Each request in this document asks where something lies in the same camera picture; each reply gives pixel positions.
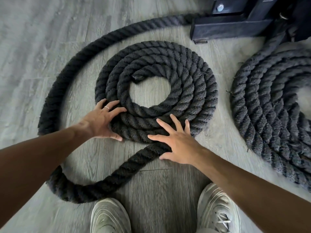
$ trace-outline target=sneaker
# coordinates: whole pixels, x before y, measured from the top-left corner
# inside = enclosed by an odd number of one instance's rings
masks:
[[[214,183],[205,187],[200,195],[197,232],[240,233],[236,204]]]
[[[131,223],[123,205],[116,199],[97,202],[92,211],[90,233],[131,233]]]

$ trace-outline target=left hand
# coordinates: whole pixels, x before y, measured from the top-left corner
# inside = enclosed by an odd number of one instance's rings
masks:
[[[125,107],[118,107],[111,110],[120,101],[111,101],[105,107],[103,104],[106,99],[102,99],[97,103],[95,109],[89,112],[77,125],[85,128],[91,135],[91,137],[97,138],[113,138],[118,141],[122,141],[122,137],[108,128],[111,120],[119,113],[126,112]]]

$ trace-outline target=gray laminate floor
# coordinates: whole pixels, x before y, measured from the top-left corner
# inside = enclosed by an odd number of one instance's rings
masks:
[[[66,62],[91,41],[130,23],[176,13],[208,11],[211,0],[0,0],[0,146],[36,137],[44,99]],[[147,40],[166,40],[196,51],[212,68],[219,103],[197,140],[233,164],[290,192],[311,200],[311,194],[276,174],[247,147],[230,116],[231,82],[239,62],[262,46],[262,38],[219,39],[206,45],[189,40],[190,27],[144,33],[110,47],[81,71],[68,94],[63,126],[77,122],[94,107],[94,86],[105,62],[124,47]],[[308,42],[300,45],[310,46]],[[131,85],[131,97],[151,106],[169,94],[169,83],[151,78]],[[299,102],[311,117],[311,93]],[[68,177],[80,184],[102,180],[142,144],[93,139],[64,163]],[[189,233],[196,230],[196,204],[208,178],[193,167],[155,160],[115,197],[128,211],[133,232]],[[94,204],[59,200],[43,185],[0,230],[3,232],[88,232]],[[241,212],[242,232],[260,232]]]

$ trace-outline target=right hand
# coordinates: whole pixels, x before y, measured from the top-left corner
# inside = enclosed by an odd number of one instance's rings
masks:
[[[166,152],[160,156],[160,159],[169,159],[181,164],[192,164],[196,156],[200,155],[203,150],[206,150],[190,135],[189,121],[185,121],[185,129],[181,126],[178,119],[171,114],[176,131],[161,119],[157,119],[158,124],[163,127],[169,136],[163,135],[148,135],[148,138],[153,141],[160,141],[168,144],[172,152]]]

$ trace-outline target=coiled rope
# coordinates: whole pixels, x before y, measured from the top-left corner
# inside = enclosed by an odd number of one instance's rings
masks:
[[[43,106],[39,135],[59,128],[60,109],[65,94],[78,72],[98,53],[128,37],[157,28],[188,25],[198,15],[176,15],[131,24],[95,40],[78,52],[57,76]],[[129,96],[131,81],[138,83],[147,77],[165,77],[171,92],[159,105],[146,108],[133,103]],[[156,118],[171,124],[173,113],[184,123],[190,121],[192,135],[199,134],[212,118],[217,104],[217,84],[212,70],[195,52],[176,43],[142,42],[128,46],[113,56],[101,70],[95,87],[95,101],[120,100],[127,108],[111,122],[111,129],[122,137],[148,143],[104,180],[90,185],[74,184],[64,175],[61,166],[51,174],[46,184],[62,200],[77,204],[92,202],[116,191],[147,163],[170,148],[148,139],[148,134],[165,134]]]
[[[273,53],[283,37],[270,39],[236,73],[231,109],[247,147],[311,191],[311,121],[297,103],[297,91],[311,86],[311,51]]]

